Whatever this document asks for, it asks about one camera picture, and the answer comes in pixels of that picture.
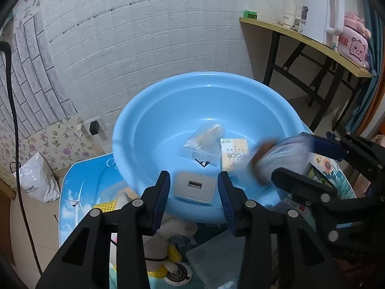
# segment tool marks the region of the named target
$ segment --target wooden tabletop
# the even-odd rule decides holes
[[[351,72],[356,77],[368,77],[368,78],[372,77],[372,74],[368,72],[365,68],[360,68],[354,65],[351,61],[345,59],[342,55],[332,50],[331,48],[327,47],[326,45],[318,41],[315,41],[313,39],[310,39],[304,36],[303,34],[296,32],[295,30],[288,29],[282,25],[278,25],[278,24],[274,24],[266,21],[254,20],[252,18],[241,17],[239,21],[241,23],[248,23],[255,26],[267,28],[275,32],[278,32],[280,34],[284,34],[286,36],[292,37],[300,42],[303,42],[306,45],[311,46],[312,48],[324,53],[331,59],[335,60],[338,64],[341,64],[343,67],[345,67],[349,72]]]

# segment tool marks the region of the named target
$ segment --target blue curtain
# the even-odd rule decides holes
[[[368,40],[368,54],[369,63],[372,68],[370,72],[373,76],[368,82],[368,85],[361,90],[358,98],[356,98],[359,101],[359,105],[353,110],[352,117],[345,126],[346,131],[351,132],[355,132],[358,129],[362,119],[364,118],[376,92],[379,76],[381,75],[381,70],[383,68],[382,56],[384,50],[384,25],[382,24],[382,21],[376,11],[370,6],[368,0],[362,0],[362,2],[365,16],[365,27],[372,33],[372,38]]]

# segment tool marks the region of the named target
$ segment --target white brick wall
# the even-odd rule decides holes
[[[241,27],[239,17],[252,9],[261,19],[275,20],[281,1],[41,0],[41,12],[57,74],[84,119],[103,118],[107,144],[126,103],[160,79],[214,70],[261,80],[270,33]],[[347,9],[357,12],[357,4],[348,0]],[[283,40],[278,60],[295,46]],[[257,53],[252,64],[251,48]],[[309,79],[317,71],[311,64],[293,66],[294,74]],[[272,86],[287,99],[303,94],[280,75]]]

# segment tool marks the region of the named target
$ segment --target kettle handle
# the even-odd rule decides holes
[[[343,31],[343,21],[345,19],[345,0],[336,0],[336,13],[335,13],[334,28],[327,27],[326,32],[339,36]]]

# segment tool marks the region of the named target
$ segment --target purple flower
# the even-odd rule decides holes
[[[63,149],[63,153],[66,154],[66,155],[70,155],[71,154],[71,150],[66,147],[66,148]]]

